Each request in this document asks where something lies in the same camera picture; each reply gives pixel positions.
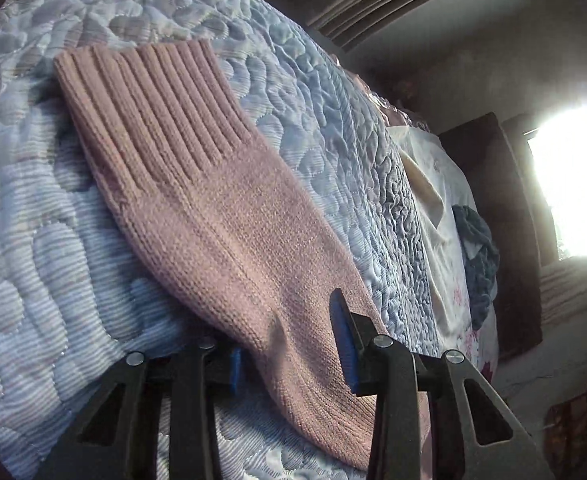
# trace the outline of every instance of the light blue quilt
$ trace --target light blue quilt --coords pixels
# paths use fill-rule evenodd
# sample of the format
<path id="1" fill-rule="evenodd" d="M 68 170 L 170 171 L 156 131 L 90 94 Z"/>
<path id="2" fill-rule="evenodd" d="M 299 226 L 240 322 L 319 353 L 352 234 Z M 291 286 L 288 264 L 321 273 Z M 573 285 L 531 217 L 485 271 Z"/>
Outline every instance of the light blue quilt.
<path id="1" fill-rule="evenodd" d="M 390 333 L 437 355 L 409 184 L 381 118 L 261 0 L 8 0 L 0 10 L 0 458 L 31 478 L 127 352 L 192 322 L 137 261 L 85 164 L 53 76 L 64 48 L 208 38 L 242 107 L 309 191 Z M 361 478 L 305 442 L 259 383 L 217 408 L 224 478 Z M 158 437 L 167 474 L 168 436 Z"/>

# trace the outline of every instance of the metal screw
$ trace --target metal screw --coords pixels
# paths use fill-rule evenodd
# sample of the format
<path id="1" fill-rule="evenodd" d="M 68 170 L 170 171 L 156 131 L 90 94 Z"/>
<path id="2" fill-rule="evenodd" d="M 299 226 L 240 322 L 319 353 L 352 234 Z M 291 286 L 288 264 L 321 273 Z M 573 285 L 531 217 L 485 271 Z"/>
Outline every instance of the metal screw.
<path id="1" fill-rule="evenodd" d="M 462 354 L 462 352 L 459 352 L 458 350 L 449 350 L 447 352 L 446 357 L 450 363 L 455 365 L 459 365 L 464 361 L 464 354 Z"/>
<path id="2" fill-rule="evenodd" d="M 131 352 L 125 360 L 129 366 L 138 366 L 144 363 L 144 354 L 141 352 Z"/>
<path id="3" fill-rule="evenodd" d="M 373 338 L 373 344 L 378 346 L 378 348 L 389 348 L 393 345 L 393 339 L 388 335 L 377 335 Z"/>
<path id="4" fill-rule="evenodd" d="M 213 337 L 205 336 L 200 339 L 198 343 L 198 348 L 201 350 L 211 350 L 216 346 L 216 340 Z"/>

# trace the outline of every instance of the bright window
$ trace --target bright window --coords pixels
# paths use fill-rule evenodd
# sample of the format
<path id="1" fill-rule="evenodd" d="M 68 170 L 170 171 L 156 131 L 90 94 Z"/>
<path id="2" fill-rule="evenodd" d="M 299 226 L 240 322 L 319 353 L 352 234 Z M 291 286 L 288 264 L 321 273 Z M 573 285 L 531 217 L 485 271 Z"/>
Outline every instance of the bright window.
<path id="1" fill-rule="evenodd" d="M 561 259 L 587 254 L 587 106 L 547 122 L 529 146 Z"/>

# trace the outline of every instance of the pink knitted garment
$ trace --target pink knitted garment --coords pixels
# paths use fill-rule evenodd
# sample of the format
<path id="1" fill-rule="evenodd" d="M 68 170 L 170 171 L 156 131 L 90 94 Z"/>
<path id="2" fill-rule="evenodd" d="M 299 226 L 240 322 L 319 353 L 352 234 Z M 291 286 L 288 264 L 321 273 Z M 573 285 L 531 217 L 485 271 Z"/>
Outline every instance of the pink knitted garment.
<path id="1" fill-rule="evenodd" d="M 329 320 L 382 320 L 352 258 L 240 108 L 206 42 L 63 52 L 56 70 L 98 186 L 158 281 L 252 354 L 307 439 L 360 469 L 375 399 L 345 385 Z"/>

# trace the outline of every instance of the triangular cutout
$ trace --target triangular cutout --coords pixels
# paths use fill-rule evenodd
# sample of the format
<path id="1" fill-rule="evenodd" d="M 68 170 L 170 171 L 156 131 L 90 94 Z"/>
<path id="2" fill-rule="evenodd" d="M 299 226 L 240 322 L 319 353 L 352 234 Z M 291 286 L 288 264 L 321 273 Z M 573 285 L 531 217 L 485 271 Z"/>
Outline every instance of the triangular cutout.
<path id="1" fill-rule="evenodd" d="M 118 417 L 125 398 L 125 385 L 116 384 L 109 397 L 99 407 L 96 414 L 82 430 L 78 441 L 96 446 L 111 446 L 116 439 Z"/>
<path id="2" fill-rule="evenodd" d="M 480 384 L 467 379 L 464 381 L 464 390 L 467 393 L 478 444 L 487 446 L 495 442 L 511 440 L 513 437 L 511 426 L 500 415 L 497 407 L 489 400 Z"/>

